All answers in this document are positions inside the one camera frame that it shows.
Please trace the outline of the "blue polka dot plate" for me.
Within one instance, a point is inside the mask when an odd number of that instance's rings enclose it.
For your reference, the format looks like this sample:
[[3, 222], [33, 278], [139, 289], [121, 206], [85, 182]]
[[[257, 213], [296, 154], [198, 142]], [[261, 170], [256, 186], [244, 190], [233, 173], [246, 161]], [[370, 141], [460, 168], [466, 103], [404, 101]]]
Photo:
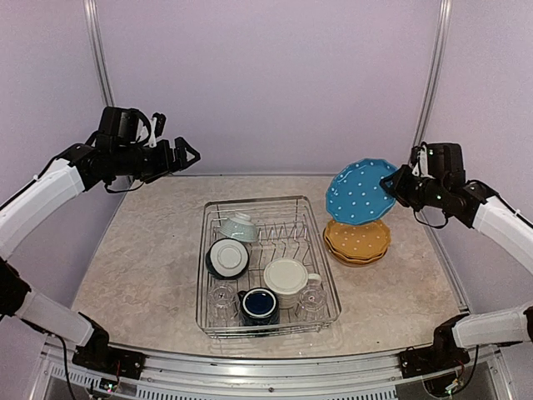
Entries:
[[364, 225], [386, 215], [396, 204], [380, 186], [397, 170], [384, 159], [364, 158], [346, 166], [326, 191], [326, 211], [338, 223]]

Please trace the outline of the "yellow polka dot plate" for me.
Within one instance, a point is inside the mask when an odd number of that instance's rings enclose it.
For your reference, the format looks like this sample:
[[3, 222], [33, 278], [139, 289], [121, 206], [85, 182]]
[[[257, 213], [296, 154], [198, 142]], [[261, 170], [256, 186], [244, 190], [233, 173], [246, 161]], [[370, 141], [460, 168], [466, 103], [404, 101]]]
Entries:
[[331, 220], [324, 233], [331, 247], [347, 256], [371, 257], [391, 243], [391, 231], [381, 220], [357, 226]]
[[374, 255], [374, 256], [371, 256], [371, 257], [363, 257], [363, 256], [347, 256], [346, 254], [344, 254], [344, 253], [342, 253], [342, 252], [339, 252], [339, 253], [342, 254], [342, 255], [344, 255], [345, 257], [348, 257], [348, 258], [368, 259], [368, 258], [373, 258], [373, 257], [375, 257], [375, 256], [377, 256], [377, 255], [379, 255], [379, 254], [381, 254], [381, 253], [383, 253], [383, 252], [378, 253], [378, 254], [376, 254], [376, 255]]

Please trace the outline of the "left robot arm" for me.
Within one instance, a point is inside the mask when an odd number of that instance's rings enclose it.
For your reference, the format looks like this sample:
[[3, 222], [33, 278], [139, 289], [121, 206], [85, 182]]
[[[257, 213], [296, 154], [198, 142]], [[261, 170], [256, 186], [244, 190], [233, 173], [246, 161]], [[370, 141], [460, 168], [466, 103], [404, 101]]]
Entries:
[[83, 348], [101, 371], [116, 363], [107, 332], [88, 317], [53, 301], [25, 282], [8, 260], [24, 239], [61, 206], [99, 183], [121, 176], [142, 184], [188, 169], [201, 155], [183, 137], [162, 138], [164, 114], [105, 107], [97, 130], [54, 156], [25, 187], [1, 206], [1, 314], [31, 323]]

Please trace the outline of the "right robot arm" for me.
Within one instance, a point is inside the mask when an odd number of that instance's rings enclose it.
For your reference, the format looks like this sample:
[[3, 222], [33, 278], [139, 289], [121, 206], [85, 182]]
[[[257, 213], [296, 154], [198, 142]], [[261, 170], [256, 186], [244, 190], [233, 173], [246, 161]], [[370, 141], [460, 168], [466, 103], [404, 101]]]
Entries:
[[[401, 166], [380, 181], [402, 206], [418, 212], [439, 208], [505, 249], [526, 270], [532, 269], [532, 225], [483, 182], [466, 180], [462, 168], [446, 171]], [[433, 343], [400, 352], [406, 377], [468, 363], [472, 346], [510, 346], [532, 339], [532, 303], [481, 314], [460, 314], [435, 328]]]

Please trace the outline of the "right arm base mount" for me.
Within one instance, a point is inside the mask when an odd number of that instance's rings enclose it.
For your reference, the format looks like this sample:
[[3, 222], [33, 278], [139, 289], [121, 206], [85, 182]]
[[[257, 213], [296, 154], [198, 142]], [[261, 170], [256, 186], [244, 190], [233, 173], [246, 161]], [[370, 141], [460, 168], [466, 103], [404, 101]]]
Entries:
[[469, 353], [463, 348], [452, 348], [449, 352], [434, 345], [408, 347], [398, 354], [401, 375], [413, 378], [460, 367], [470, 362]]

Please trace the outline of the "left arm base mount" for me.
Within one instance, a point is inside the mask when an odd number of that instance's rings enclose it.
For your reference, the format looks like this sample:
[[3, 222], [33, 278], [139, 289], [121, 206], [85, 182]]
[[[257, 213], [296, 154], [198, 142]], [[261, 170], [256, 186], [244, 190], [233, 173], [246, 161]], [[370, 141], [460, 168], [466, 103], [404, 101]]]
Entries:
[[88, 343], [84, 347], [76, 347], [72, 357], [75, 365], [116, 378], [135, 380], [140, 379], [145, 361], [146, 355], [142, 352], [110, 347], [106, 343]]

